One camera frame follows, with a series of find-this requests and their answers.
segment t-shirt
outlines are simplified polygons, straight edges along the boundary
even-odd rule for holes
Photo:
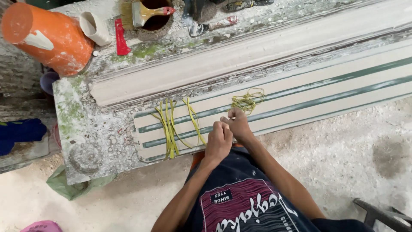
[[[373,232],[357,220],[309,220],[273,186],[243,147],[233,147],[212,171],[181,231]]]

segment blue cloth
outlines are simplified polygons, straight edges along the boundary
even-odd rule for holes
[[[46,132],[38,118],[0,123],[0,156],[9,154],[15,142],[41,141]]]
[[[309,220],[242,147],[233,147],[212,171],[181,231],[373,232],[356,220]]]

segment orange bucket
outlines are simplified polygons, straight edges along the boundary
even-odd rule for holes
[[[63,76],[81,71],[93,50],[77,19],[22,2],[4,12],[1,28],[5,41]]]

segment dusty floor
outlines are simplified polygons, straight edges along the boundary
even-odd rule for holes
[[[260,137],[332,219],[362,218],[360,197],[412,215],[412,98]],[[59,156],[0,175],[0,231],[54,220],[64,232],[149,231],[182,187],[191,156],[121,174],[69,202],[45,183]]]

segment hand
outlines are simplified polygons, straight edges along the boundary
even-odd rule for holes
[[[229,125],[223,122],[215,122],[213,131],[209,133],[206,151],[205,163],[211,164],[213,169],[229,155],[232,147],[233,134]]]
[[[233,137],[239,143],[244,143],[255,137],[250,130],[248,117],[241,109],[233,107],[229,110],[227,116],[229,118],[221,117],[220,121],[229,125]]]

